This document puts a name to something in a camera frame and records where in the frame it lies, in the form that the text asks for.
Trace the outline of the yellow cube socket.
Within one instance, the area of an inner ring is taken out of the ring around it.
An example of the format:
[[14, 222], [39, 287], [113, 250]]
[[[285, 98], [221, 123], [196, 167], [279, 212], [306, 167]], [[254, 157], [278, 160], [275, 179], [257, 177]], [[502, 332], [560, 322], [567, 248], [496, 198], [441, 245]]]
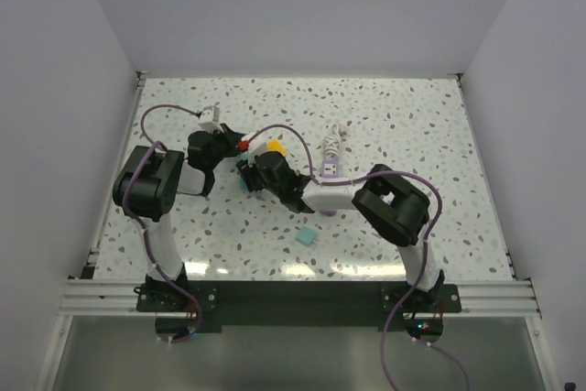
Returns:
[[286, 149], [282, 146], [278, 139], [271, 139], [266, 142], [266, 150], [268, 152], [277, 152], [283, 157], [287, 155]]

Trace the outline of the teal triangular socket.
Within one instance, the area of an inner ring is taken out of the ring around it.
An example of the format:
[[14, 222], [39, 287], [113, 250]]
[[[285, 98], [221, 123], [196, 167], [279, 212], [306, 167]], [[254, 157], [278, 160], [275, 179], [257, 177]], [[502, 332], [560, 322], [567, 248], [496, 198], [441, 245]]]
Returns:
[[245, 174], [238, 172], [239, 180], [240, 180], [240, 187], [243, 191], [249, 193], [251, 190], [249, 188], [249, 179], [246, 177]]

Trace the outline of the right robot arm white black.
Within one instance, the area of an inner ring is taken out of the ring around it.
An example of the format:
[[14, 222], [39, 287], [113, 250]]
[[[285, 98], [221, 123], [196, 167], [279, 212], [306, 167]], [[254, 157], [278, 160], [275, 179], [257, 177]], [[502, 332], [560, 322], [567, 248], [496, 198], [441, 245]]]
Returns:
[[442, 214], [443, 201], [428, 181], [383, 164], [358, 179], [318, 180], [295, 172], [274, 151], [239, 160], [237, 170], [250, 192], [267, 190], [294, 213], [359, 212], [384, 240], [398, 248], [410, 285], [410, 305], [427, 311], [440, 301], [445, 276], [435, 262], [429, 238]]

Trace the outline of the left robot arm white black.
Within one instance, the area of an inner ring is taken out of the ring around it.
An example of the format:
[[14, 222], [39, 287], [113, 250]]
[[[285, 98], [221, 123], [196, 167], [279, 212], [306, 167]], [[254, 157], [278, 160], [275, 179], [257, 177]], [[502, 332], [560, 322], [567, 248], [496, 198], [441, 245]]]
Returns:
[[190, 299], [170, 219], [177, 195], [209, 196], [214, 170], [223, 160], [240, 154], [244, 138], [245, 134], [222, 124], [212, 132], [191, 133], [187, 152], [170, 149], [160, 141], [138, 146], [114, 181], [114, 204], [137, 224], [142, 235], [146, 282], [162, 283], [157, 299], [168, 310], [181, 310]]

